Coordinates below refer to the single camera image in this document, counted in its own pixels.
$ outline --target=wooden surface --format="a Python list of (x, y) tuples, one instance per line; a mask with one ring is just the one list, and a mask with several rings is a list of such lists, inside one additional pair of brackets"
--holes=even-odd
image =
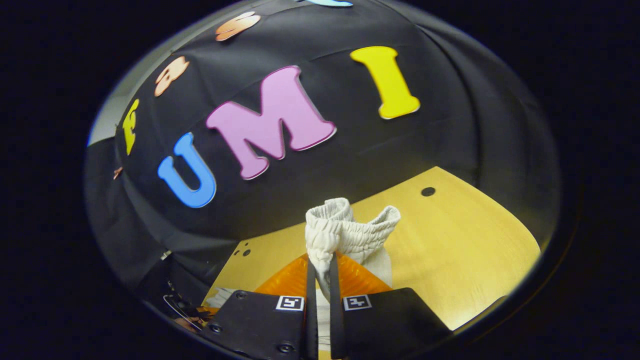
[[(427, 187), (436, 192), (422, 196)], [(511, 213), (438, 167), (352, 208), (356, 221), (368, 222), (386, 205), (402, 215), (385, 243), (393, 288), (413, 288), (452, 330), (507, 295), (540, 254), (533, 235)], [(206, 299), (216, 288), (253, 291), (304, 254), (305, 224), (241, 241), (237, 250)], [(246, 250), (251, 252), (244, 256)]]

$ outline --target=yellow letter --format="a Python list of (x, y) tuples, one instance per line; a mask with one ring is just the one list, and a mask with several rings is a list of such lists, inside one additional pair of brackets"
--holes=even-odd
[(162, 93), (169, 87), (171, 82), (176, 80), (182, 75), (182, 73), (189, 66), (188, 61), (184, 61), (184, 56), (181, 56), (167, 65), (156, 79), (156, 96), (162, 95)]
[(136, 127), (136, 109), (140, 103), (140, 99), (136, 99), (131, 104), (131, 109), (127, 113), (127, 116), (122, 122), (122, 129), (124, 129), (124, 142), (127, 144), (127, 155), (131, 153), (133, 143), (136, 141), (136, 134), (133, 133), (133, 129)]
[(351, 58), (363, 63), (378, 87), (382, 105), (378, 110), (383, 119), (393, 119), (418, 111), (420, 101), (411, 95), (396, 63), (397, 51), (386, 46), (363, 47), (351, 53)]
[(216, 36), (216, 40), (224, 41), (255, 25), (260, 21), (260, 15), (252, 16), (254, 13), (255, 12), (244, 13), (222, 24), (216, 30), (216, 34), (218, 34), (218, 36)]

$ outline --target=white knit fabric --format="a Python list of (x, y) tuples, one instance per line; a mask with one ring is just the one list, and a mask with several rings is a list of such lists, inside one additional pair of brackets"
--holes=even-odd
[(330, 199), (307, 211), (305, 238), (323, 295), (329, 299), (329, 264), (337, 250), (391, 286), (391, 260), (384, 243), (400, 221), (400, 211), (387, 206), (366, 224), (353, 218), (345, 198)]

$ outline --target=letter u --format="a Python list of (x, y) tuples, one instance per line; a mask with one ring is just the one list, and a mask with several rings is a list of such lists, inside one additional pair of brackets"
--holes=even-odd
[(175, 143), (173, 152), (182, 156), (200, 181), (200, 188), (192, 190), (173, 167), (173, 158), (167, 156), (158, 167), (158, 176), (166, 181), (173, 193), (190, 208), (201, 208), (216, 195), (216, 180), (207, 164), (193, 147), (193, 134), (186, 133)]

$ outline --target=pink letter m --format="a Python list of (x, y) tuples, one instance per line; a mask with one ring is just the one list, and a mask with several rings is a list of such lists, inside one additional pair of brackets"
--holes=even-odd
[(269, 167), (269, 161), (258, 157), (250, 144), (278, 160), (284, 159), (283, 123), (291, 134), (289, 145), (294, 151), (307, 150), (335, 134), (335, 125), (320, 116), (299, 75), (299, 67), (288, 66), (262, 80), (262, 115), (227, 101), (207, 118), (207, 127), (222, 134), (240, 162), (243, 179), (253, 179)]

